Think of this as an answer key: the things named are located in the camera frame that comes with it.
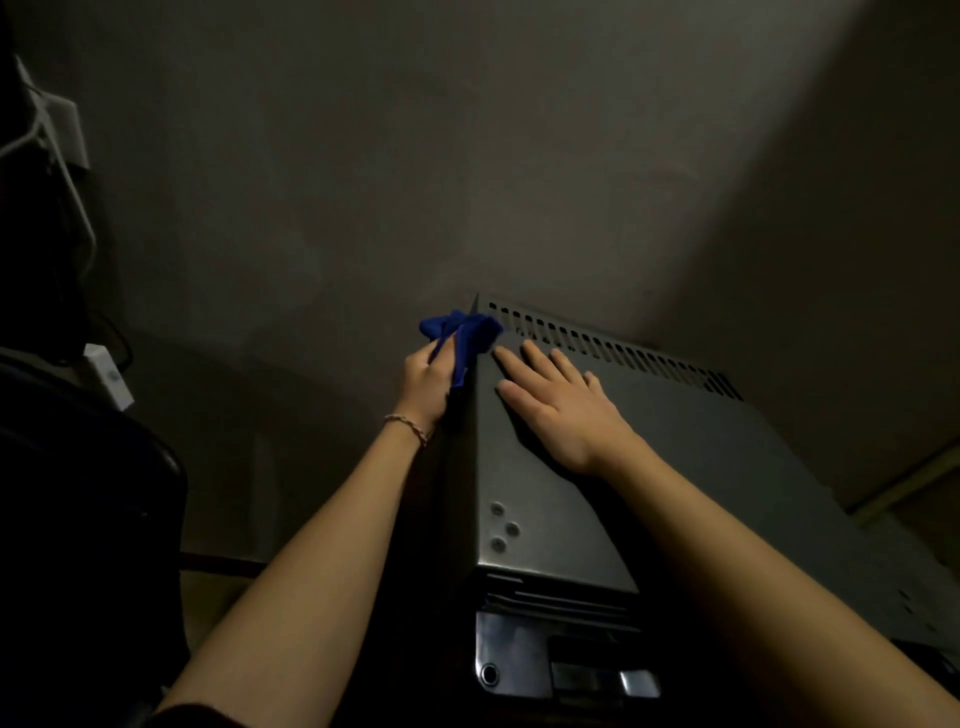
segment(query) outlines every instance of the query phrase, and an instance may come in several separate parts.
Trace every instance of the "black cable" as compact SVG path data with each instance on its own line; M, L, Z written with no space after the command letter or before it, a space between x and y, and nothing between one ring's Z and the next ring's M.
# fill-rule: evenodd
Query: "black cable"
M130 345L130 342L127 340L127 337L121 333L120 329L114 324L107 316L100 311L92 311L92 313L97 314L103 322L108 326L108 328L113 331L113 334L120 340L120 343L123 344L124 348L124 360L117 364L117 371L120 374L126 372L130 366L133 364L133 347Z

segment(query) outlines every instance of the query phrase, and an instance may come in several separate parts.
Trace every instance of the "round hole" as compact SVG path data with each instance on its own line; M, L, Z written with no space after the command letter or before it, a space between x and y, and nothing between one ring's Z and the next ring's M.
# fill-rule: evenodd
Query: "round hole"
M492 688L500 682L500 670L493 663L486 663L480 668L480 680L488 688Z

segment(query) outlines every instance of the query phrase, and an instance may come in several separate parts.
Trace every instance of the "forearm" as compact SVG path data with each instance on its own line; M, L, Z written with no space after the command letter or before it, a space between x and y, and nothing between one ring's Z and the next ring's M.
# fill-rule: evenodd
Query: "forearm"
M708 605L721 637L764 687L793 703L793 716L839 726L957 724L960 704L843 602L640 438L622 452L606 477Z
M388 423L353 474L214 630L161 708L199 702L253 728L326 724L357 655L420 446Z

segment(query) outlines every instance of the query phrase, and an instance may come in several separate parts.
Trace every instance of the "hand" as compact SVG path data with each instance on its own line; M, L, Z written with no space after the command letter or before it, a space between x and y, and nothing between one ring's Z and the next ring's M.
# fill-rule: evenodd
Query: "hand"
M403 387L394 412L414 422L428 437L446 410L446 396L456 362L455 337L456 334L444 342L432 362L427 360L437 346L436 341L410 354L403 364Z
M639 438L607 399L596 376L590 372L581 376L559 349L548 359L533 342L524 341L523 353L533 369L503 347L493 352L513 379L497 384L500 397L565 468L604 474Z

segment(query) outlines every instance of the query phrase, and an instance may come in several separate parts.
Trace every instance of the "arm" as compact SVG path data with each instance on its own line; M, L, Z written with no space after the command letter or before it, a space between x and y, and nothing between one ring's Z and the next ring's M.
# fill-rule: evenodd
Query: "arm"
M842 601L661 460L599 380L530 342L496 356L498 391L577 473L608 480L649 529L725 643L787 716L833 726L960 725L960 703Z
M394 410L426 432L446 407L453 337L407 358ZM386 423L356 470L221 621L160 704L202 703L252 728L326 725L360 652L420 440Z

